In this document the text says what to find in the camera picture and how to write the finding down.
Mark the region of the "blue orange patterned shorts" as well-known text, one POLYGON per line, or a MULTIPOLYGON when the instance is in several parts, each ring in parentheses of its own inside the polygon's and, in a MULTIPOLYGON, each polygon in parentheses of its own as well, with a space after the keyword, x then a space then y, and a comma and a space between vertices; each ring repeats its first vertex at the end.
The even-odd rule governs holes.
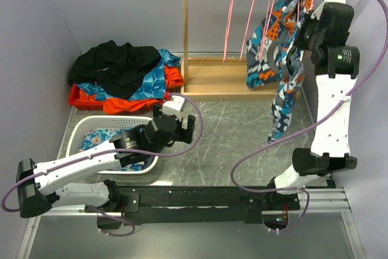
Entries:
POLYGON ((246 85, 256 89, 278 85, 272 100, 272 128, 268 143, 280 139, 290 126, 296 97, 304 81, 304 51, 295 46, 295 38, 304 23, 304 0, 276 0, 270 18, 263 57, 259 59, 264 18, 246 41, 246 85))

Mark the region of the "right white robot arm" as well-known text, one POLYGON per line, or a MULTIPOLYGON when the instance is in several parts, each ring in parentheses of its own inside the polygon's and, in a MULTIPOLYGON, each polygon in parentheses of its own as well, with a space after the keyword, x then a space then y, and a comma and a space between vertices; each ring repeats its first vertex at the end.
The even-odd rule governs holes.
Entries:
POLYGON ((346 44, 354 14, 349 4, 321 4, 296 37, 297 48, 308 50, 315 66, 318 125, 311 147, 296 148, 291 166, 273 179, 275 189, 265 195, 272 209, 280 209, 286 195, 297 193, 318 177, 356 168, 348 134, 350 90, 357 81, 360 51, 346 44))

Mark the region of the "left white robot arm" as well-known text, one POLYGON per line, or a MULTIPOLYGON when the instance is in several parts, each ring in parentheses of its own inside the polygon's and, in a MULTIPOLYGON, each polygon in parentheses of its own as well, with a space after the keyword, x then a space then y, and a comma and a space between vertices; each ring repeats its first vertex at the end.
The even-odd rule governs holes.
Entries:
POLYGON ((146 124, 121 130, 107 141, 59 160, 36 163, 31 159, 18 165, 18 213, 22 218, 42 215, 54 207, 83 204, 111 212, 120 208, 124 197, 115 182, 96 184, 75 181, 102 171, 148 166, 154 154, 176 142, 191 144, 195 117, 187 125, 177 113, 156 108, 146 124))

